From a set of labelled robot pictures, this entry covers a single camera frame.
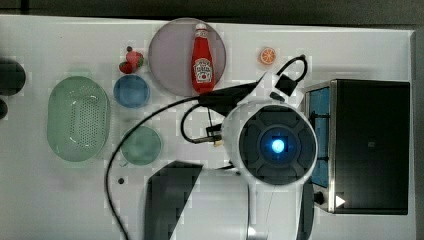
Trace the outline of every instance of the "ketchup bottle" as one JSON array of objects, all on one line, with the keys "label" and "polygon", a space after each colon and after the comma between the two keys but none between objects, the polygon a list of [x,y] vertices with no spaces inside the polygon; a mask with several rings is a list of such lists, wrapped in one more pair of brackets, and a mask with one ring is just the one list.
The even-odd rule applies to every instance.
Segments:
[{"label": "ketchup bottle", "polygon": [[196,25],[193,57],[191,59],[191,82],[198,93],[212,91],[215,86],[212,55],[209,51],[208,30],[206,25]]}]

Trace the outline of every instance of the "black cable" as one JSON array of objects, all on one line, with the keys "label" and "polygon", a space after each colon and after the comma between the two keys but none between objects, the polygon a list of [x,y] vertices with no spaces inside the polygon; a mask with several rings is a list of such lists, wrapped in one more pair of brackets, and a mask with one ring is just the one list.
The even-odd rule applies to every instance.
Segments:
[{"label": "black cable", "polygon": [[201,105],[200,103],[198,103],[198,104],[196,104],[196,105],[192,106],[189,110],[187,110],[187,112],[185,112],[185,113],[184,113],[183,118],[181,119],[181,124],[180,124],[181,135],[183,136],[183,138],[184,138],[187,142],[191,142],[191,143],[194,143],[194,144],[197,144],[198,142],[194,141],[194,139],[191,139],[191,138],[187,137],[187,135],[186,135],[186,133],[185,133],[185,131],[184,131],[184,122],[185,122],[185,120],[186,120],[187,116],[188,116],[191,112],[193,112],[196,108],[199,108],[199,107],[201,107],[201,106],[202,106],[202,105]]},{"label": "black cable", "polygon": [[286,70],[286,68],[288,66],[290,66],[292,63],[294,63],[296,61],[302,61],[303,62],[304,70],[303,70],[302,75],[298,79],[296,79],[295,81],[297,83],[302,81],[303,78],[305,77],[306,73],[308,72],[308,62],[306,62],[306,56],[303,55],[303,54],[300,55],[299,57],[292,58],[290,61],[288,61],[286,64],[284,64],[284,66],[277,72],[277,75],[280,76],[284,72],[284,70]]},{"label": "black cable", "polygon": [[209,108],[208,108],[208,115],[209,115],[209,125],[212,127],[211,110]]},{"label": "black cable", "polygon": [[110,169],[112,168],[112,163],[113,163],[113,160],[115,159],[115,156],[116,156],[116,154],[118,153],[118,151],[119,151],[119,149],[122,147],[122,144],[124,144],[124,142],[135,132],[135,130],[137,130],[137,128],[138,127],[140,127],[143,123],[145,123],[145,122],[147,122],[149,119],[151,119],[152,117],[154,117],[155,115],[157,115],[157,114],[159,114],[159,113],[161,113],[161,112],[163,112],[163,111],[165,111],[166,109],[168,109],[168,108],[171,108],[171,107],[174,107],[174,106],[177,106],[177,105],[179,105],[179,104],[182,104],[182,103],[185,103],[185,102],[190,102],[190,101],[193,101],[193,100],[198,100],[199,99],[199,97],[191,97],[191,98],[186,98],[186,99],[183,99],[183,100],[179,100],[179,101],[176,101],[176,102],[174,102],[174,103],[171,103],[171,104],[169,104],[169,105],[167,105],[167,106],[165,106],[165,107],[163,107],[163,108],[160,108],[159,110],[157,110],[157,111],[155,111],[155,112],[153,112],[152,114],[150,114],[149,116],[147,116],[146,118],[144,118],[143,120],[141,120],[135,127],[133,127],[131,130],[129,130],[128,131],[128,134],[126,134],[122,139],[121,139],[121,141],[119,142],[119,144],[118,144],[118,146],[116,147],[116,149],[115,149],[115,151],[113,152],[113,154],[112,154],[112,156],[111,156],[111,158],[110,158],[110,160],[109,160],[109,163],[108,163],[108,165],[107,165],[107,168],[106,168],[106,172],[105,172],[105,176],[104,176],[104,190],[105,190],[105,194],[106,194],[106,198],[107,198],[107,200],[108,200],[108,204],[109,204],[109,208],[110,208],[110,210],[111,210],[111,212],[112,212],[112,215],[113,215],[113,217],[115,218],[115,220],[118,222],[118,226],[119,226],[119,229],[121,230],[121,232],[122,232],[122,234],[124,235],[124,239],[125,240],[129,240],[130,238],[129,238],[129,236],[128,236],[128,232],[125,230],[125,227],[124,227],[124,225],[122,224],[122,221],[121,221],[121,219],[119,218],[119,216],[118,216],[118,213],[116,212],[116,210],[115,210],[115,205],[113,204],[113,201],[112,201],[112,197],[111,197],[111,194],[110,194],[110,186],[109,186],[109,173],[110,173]]}]

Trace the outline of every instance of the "red object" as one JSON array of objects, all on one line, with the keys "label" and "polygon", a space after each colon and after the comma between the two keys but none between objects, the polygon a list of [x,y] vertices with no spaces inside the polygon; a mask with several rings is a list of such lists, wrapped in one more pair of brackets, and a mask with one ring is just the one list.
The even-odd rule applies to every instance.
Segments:
[{"label": "red object", "polygon": [[125,74],[131,74],[136,70],[136,68],[129,62],[122,62],[119,64],[119,70]]},{"label": "red object", "polygon": [[195,37],[191,59],[191,82],[196,92],[210,92],[215,87],[215,74],[205,24],[196,25]]},{"label": "red object", "polygon": [[138,65],[140,60],[143,59],[143,55],[139,52],[131,51],[127,53],[126,58],[127,62]]}]

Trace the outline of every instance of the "white table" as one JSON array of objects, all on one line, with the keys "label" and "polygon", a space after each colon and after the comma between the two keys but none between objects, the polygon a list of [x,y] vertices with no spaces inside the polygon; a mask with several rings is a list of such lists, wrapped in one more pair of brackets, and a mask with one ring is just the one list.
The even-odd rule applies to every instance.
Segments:
[{"label": "white table", "polygon": [[[103,174],[120,136],[148,113],[179,99],[159,86],[142,67],[137,74],[151,86],[151,101],[139,110],[116,103],[112,88],[122,74],[117,66],[128,45],[147,56],[150,40],[163,21],[0,16],[0,56],[23,64],[28,81],[18,95],[1,97],[9,106],[0,121],[0,239],[119,239],[103,193]],[[410,81],[411,31],[327,27],[212,24],[227,48],[227,67],[218,88],[257,80],[276,71],[287,59],[308,56],[310,73],[300,87],[334,78]],[[257,63],[260,48],[276,49],[276,63]],[[289,69],[294,78],[295,69]],[[57,157],[46,139],[47,103],[52,88],[71,75],[100,84],[111,100],[111,128],[103,150],[82,163]],[[120,167],[111,172],[112,193],[134,239],[139,232],[139,198],[148,177],[175,160],[225,165],[223,147],[184,143],[179,119],[190,104],[163,113],[147,125],[164,139],[160,159],[152,165]],[[219,117],[213,115],[214,121]],[[192,136],[204,134],[207,114],[195,113],[187,123]],[[183,154],[189,149],[190,154]],[[413,154],[407,216],[331,215],[318,208],[312,232],[318,239],[415,239]],[[126,184],[118,185],[123,177]],[[278,194],[271,208],[278,212]]]}]

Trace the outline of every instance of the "green colander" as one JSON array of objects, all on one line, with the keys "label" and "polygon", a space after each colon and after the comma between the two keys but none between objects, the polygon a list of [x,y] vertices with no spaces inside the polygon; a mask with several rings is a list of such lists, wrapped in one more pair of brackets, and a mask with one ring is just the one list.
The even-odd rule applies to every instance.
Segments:
[{"label": "green colander", "polygon": [[62,159],[81,162],[96,155],[109,135],[110,104],[105,91],[85,77],[69,77],[49,99],[47,141]]}]

